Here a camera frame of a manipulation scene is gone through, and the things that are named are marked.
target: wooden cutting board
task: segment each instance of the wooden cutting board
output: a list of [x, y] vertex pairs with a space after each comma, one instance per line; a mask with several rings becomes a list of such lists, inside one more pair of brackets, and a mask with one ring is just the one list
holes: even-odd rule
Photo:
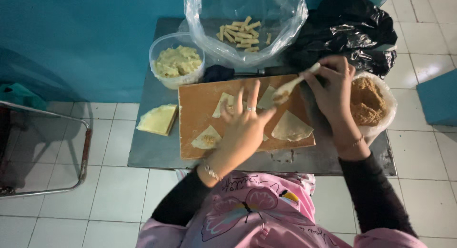
[[[248, 91], [254, 85], [254, 81], [259, 79], [260, 89], [259, 97], [257, 99], [258, 103], [268, 85], [278, 88], [296, 77], [296, 75], [281, 75], [193, 84], [179, 87], [178, 97], [181, 159], [202, 158], [208, 157], [208, 155], [211, 154], [213, 150], [203, 150], [195, 148], [191, 145], [192, 141], [206, 128], [208, 128], [209, 125], [212, 125], [219, 135], [224, 137], [225, 122], [223, 118], [213, 118], [212, 116], [223, 92], [236, 96], [239, 89], [243, 86], [243, 101], [246, 101]], [[307, 106], [307, 103], [303, 100], [300, 93], [300, 87], [297, 85], [294, 88], [289, 100], [278, 107], [277, 113], [265, 126], [264, 134], [269, 139], [262, 142], [257, 151], [260, 152], [276, 149], [290, 149], [302, 146], [314, 146], [316, 142], [313, 134], [311, 134], [308, 138], [299, 141], [284, 141], [271, 137], [271, 132], [273, 132], [273, 129], [286, 110], [289, 110], [306, 124], [311, 125], [308, 116], [306, 115], [305, 106]], [[257, 108], [258, 113], [261, 113], [262, 111], [262, 109]]]

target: plastic bag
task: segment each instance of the plastic bag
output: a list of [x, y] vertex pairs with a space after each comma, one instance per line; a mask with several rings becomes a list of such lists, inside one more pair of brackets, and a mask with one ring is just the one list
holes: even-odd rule
[[322, 0], [284, 52], [285, 63], [302, 71], [338, 54], [358, 71], [384, 78], [397, 58], [396, 41], [392, 18], [371, 1]]
[[390, 92], [390, 88], [387, 84], [378, 78], [376, 75], [368, 73], [368, 72], [361, 72], [354, 76], [354, 79], [358, 78], [369, 78], [371, 79], [374, 84], [379, 88], [380, 93], [382, 94], [382, 98], [384, 98], [387, 106], [387, 113], [384, 118], [382, 118], [377, 126], [370, 127], [370, 126], [358, 126], [360, 132], [365, 135], [365, 141], [368, 145], [370, 145], [373, 140], [389, 125], [392, 123], [393, 119], [395, 118], [395, 114], [397, 113], [397, 99], [393, 96], [392, 92]]
[[[226, 67], [251, 67], [280, 53], [294, 40], [308, 16], [305, 0], [184, 0], [192, 40], [205, 53]], [[233, 43], [222, 43], [217, 37], [219, 27], [232, 21], [260, 21], [258, 53], [244, 52]], [[271, 33], [271, 45], [265, 44]]]

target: woman's left hand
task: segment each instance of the woman's left hand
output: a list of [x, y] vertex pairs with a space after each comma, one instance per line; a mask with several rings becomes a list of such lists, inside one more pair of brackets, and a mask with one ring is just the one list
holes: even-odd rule
[[[260, 81], [256, 80], [248, 95], [246, 111], [243, 111], [243, 88], [235, 97], [232, 115], [227, 111], [227, 101], [220, 106], [221, 116], [227, 123], [225, 136], [207, 161], [220, 177], [230, 173], [254, 154], [262, 143], [265, 125], [276, 113], [275, 107], [259, 115], [255, 112], [259, 87]], [[207, 186], [212, 187], [217, 183], [203, 167], [199, 166], [197, 173]]]

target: dark cloth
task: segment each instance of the dark cloth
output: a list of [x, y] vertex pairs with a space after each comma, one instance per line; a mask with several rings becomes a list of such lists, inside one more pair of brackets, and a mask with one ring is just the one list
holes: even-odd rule
[[215, 64], [205, 70], [202, 83], [232, 80], [234, 79], [234, 74], [234, 69]]
[[196, 170], [192, 170], [165, 196], [151, 218], [165, 224], [186, 226], [209, 192], [211, 188], [203, 184]]
[[[417, 237], [403, 205], [373, 154], [365, 160], [340, 160], [362, 233], [375, 228], [397, 229]], [[194, 170], [176, 185], [152, 213], [158, 222], [186, 226], [211, 192]]]
[[373, 153], [358, 162], [340, 159], [340, 165], [362, 233], [375, 228], [390, 228], [417, 238], [400, 199], [374, 159]]

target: metal table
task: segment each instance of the metal table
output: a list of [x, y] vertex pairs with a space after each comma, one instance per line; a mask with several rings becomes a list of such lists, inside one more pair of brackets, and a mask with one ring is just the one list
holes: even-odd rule
[[[154, 39], [178, 31], [183, 19], [160, 18]], [[273, 66], [278, 60], [272, 59], [265, 63]], [[237, 170], [257, 172], [299, 172], [317, 175], [342, 175], [338, 163], [338, 154], [332, 140], [332, 133], [327, 119], [319, 111], [311, 89], [301, 85], [303, 96], [310, 103], [308, 116], [314, 128], [316, 145], [291, 150], [275, 150], [256, 152]], [[137, 125], [141, 115], [152, 108], [163, 104], [178, 104], [177, 90], [164, 87], [148, 68], [144, 80], [143, 95], [138, 110]], [[397, 175], [392, 150], [387, 136], [383, 131], [371, 144], [370, 149], [377, 157], [388, 176]], [[179, 142], [179, 122], [174, 122], [168, 137], [151, 134], [135, 129], [128, 165], [131, 167], [185, 169], [192, 168], [201, 160], [181, 160]]]

